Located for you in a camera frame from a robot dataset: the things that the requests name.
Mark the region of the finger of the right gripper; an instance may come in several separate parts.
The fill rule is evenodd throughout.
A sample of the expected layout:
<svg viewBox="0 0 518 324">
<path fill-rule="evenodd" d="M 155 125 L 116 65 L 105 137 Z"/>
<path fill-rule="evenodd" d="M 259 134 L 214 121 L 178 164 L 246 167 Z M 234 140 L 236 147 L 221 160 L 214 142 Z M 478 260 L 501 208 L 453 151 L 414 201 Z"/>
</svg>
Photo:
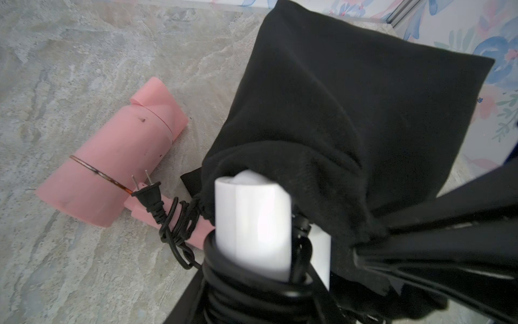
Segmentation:
<svg viewBox="0 0 518 324">
<path fill-rule="evenodd" d="M 383 222 L 389 236 L 357 246 L 357 267 L 517 322 L 516 159 Z"/>
</svg>

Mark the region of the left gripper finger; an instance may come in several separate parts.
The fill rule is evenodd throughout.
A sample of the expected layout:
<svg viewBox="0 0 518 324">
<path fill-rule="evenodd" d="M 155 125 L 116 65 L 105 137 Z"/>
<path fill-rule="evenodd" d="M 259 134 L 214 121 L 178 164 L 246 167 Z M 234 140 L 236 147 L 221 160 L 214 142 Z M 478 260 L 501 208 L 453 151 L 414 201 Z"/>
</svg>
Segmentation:
<svg viewBox="0 0 518 324">
<path fill-rule="evenodd" d="M 171 313 L 164 320 L 164 324 L 203 324 L 206 320 L 203 315 L 205 295 L 204 275 L 199 269 L 192 278 L 188 287 L 178 300 Z"/>
</svg>

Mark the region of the white hair dryer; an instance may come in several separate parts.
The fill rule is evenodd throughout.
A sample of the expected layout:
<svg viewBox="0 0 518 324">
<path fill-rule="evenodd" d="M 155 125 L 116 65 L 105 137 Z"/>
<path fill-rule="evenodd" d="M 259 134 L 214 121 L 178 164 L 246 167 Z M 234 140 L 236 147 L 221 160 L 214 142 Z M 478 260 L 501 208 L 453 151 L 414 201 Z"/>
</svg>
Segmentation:
<svg viewBox="0 0 518 324">
<path fill-rule="evenodd" d="M 329 290 L 331 238 L 295 215 L 276 182 L 246 170 L 218 178 L 206 239 L 207 323 L 318 323 Z"/>
</svg>

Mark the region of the pink hair dryer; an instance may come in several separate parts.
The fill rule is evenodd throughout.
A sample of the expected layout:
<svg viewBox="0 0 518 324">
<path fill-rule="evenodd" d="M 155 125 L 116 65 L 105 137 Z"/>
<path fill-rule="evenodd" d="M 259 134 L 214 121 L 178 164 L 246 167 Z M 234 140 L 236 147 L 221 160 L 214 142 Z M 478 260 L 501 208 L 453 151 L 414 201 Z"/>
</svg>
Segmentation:
<svg viewBox="0 0 518 324">
<path fill-rule="evenodd" d="M 128 210 L 158 229 L 184 269 L 213 226 L 192 202 L 168 198 L 151 173 L 188 125 L 164 83 L 147 81 L 96 134 L 37 189 L 43 202 L 77 220 L 108 228 Z"/>
</svg>

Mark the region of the plain black pouch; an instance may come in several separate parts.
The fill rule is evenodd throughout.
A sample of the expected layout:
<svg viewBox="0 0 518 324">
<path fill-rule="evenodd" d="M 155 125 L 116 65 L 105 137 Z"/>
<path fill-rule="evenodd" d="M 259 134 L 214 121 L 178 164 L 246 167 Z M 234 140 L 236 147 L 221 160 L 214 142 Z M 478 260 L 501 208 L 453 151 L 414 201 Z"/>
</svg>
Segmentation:
<svg viewBox="0 0 518 324">
<path fill-rule="evenodd" d="M 436 198 L 493 65 L 279 1 L 202 162 L 194 209 L 214 221 L 215 180 L 256 172 L 332 237 L 342 309 L 387 321 L 445 310 L 444 297 L 357 269 L 352 247 L 387 235 L 381 216 Z"/>
</svg>

